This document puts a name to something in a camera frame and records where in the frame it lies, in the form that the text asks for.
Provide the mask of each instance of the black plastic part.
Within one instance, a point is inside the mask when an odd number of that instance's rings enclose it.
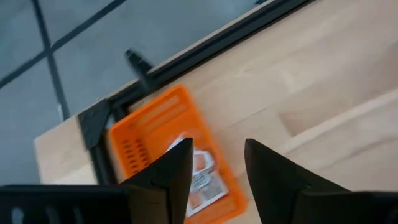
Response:
[[[347,191],[253,139],[246,140],[244,159],[250,187],[263,223],[290,223],[296,196],[303,189]]]
[[[118,183],[103,136],[110,112],[111,107],[108,101],[101,100],[78,115],[85,146],[90,152],[96,178],[100,185]]]
[[[398,193],[300,192],[295,204],[292,224],[307,223],[398,223]]]
[[[350,192],[253,139],[244,154],[263,223],[398,223],[398,193]]]
[[[193,139],[186,138],[121,185],[164,189],[167,192],[169,223],[184,223],[192,179],[192,159]]]

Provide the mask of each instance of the floor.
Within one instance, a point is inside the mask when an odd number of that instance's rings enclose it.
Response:
[[[255,7],[248,0],[0,0],[0,184],[39,183],[35,137]]]

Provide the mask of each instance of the light wood surface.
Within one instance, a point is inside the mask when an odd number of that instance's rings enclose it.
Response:
[[[249,200],[230,223],[259,223],[246,138],[350,190],[398,191],[397,11],[396,0],[317,0],[156,93],[191,91]],[[94,183],[76,129],[36,140],[43,183]]]

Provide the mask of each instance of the packet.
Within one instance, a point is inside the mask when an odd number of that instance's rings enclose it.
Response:
[[[167,150],[170,150],[184,138],[179,136]],[[223,179],[215,170],[215,160],[207,151],[193,148],[193,168],[187,216],[190,217],[211,205],[228,193]]]

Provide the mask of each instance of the black metal frame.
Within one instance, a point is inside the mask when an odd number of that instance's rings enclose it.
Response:
[[[152,68],[150,63],[146,62],[137,52],[128,50],[126,52],[127,61],[138,74],[139,81],[99,102],[103,104],[105,101],[106,116],[94,116],[98,112],[97,105],[78,115],[83,139],[87,150],[90,151],[98,183],[117,184],[106,152],[103,131],[98,130],[101,127],[100,130],[103,130],[110,114],[115,121],[123,119],[129,114],[128,107],[133,103],[312,1],[275,0],[149,73],[148,71]]]

